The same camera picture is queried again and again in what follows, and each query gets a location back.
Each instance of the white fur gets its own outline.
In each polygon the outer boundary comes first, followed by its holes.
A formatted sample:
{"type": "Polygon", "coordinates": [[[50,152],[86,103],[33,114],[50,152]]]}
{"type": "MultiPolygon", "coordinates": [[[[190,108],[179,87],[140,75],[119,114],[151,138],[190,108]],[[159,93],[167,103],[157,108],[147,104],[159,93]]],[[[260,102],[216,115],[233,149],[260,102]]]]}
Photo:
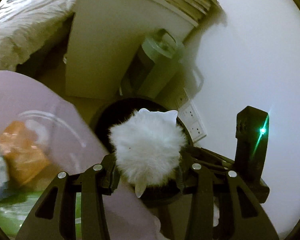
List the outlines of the white fur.
{"type": "Polygon", "coordinates": [[[186,144],[182,128],[151,112],[134,112],[110,129],[117,166],[131,184],[164,185],[174,176],[186,144]]]}

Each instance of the metal rivet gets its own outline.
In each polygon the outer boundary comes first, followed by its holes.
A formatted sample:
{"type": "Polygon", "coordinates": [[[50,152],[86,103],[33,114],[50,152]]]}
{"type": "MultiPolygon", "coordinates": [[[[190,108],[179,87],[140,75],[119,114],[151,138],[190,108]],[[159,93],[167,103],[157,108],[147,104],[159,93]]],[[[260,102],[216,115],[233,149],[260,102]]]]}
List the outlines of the metal rivet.
{"type": "Polygon", "coordinates": [[[58,174],[58,178],[59,178],[59,179],[63,179],[66,175],[67,175],[67,174],[66,174],[64,171],[62,171],[62,172],[60,172],[60,173],[58,174]]]}
{"type": "Polygon", "coordinates": [[[235,178],[237,176],[237,173],[235,171],[229,171],[228,172],[228,175],[231,177],[231,178],[235,178]]]}
{"type": "Polygon", "coordinates": [[[201,165],[199,163],[194,163],[194,164],[192,164],[192,169],[194,169],[194,170],[200,170],[201,169],[201,165]]]}
{"type": "Polygon", "coordinates": [[[96,164],[93,166],[93,170],[94,171],[100,171],[102,169],[102,165],[101,164],[96,164]]]}

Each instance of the mattress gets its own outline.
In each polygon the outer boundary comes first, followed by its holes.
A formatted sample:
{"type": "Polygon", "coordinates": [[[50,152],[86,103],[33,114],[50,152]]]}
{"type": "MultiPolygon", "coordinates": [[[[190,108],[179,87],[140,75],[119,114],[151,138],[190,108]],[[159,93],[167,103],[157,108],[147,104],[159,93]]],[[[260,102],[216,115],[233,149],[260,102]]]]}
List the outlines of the mattress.
{"type": "Polygon", "coordinates": [[[15,71],[73,14],[76,0],[8,0],[0,4],[0,70],[15,71]]]}

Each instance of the bed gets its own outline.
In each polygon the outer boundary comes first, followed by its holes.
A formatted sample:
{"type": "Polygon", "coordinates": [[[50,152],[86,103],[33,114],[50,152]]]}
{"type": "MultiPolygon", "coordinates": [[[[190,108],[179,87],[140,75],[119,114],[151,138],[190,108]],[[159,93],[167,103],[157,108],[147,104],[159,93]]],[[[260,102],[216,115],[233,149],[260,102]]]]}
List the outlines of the bed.
{"type": "Polygon", "coordinates": [[[2,0],[0,70],[34,76],[70,32],[76,0],[2,0]]]}

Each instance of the orange package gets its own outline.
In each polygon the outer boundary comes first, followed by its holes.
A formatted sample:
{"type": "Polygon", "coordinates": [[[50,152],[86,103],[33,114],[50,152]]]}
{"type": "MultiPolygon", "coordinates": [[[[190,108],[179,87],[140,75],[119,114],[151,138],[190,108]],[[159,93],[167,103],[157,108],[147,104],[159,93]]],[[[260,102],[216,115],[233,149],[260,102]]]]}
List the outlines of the orange package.
{"type": "Polygon", "coordinates": [[[10,176],[23,186],[38,175],[50,161],[36,145],[37,134],[24,122],[13,121],[0,135],[0,147],[9,167],[10,176]]]}

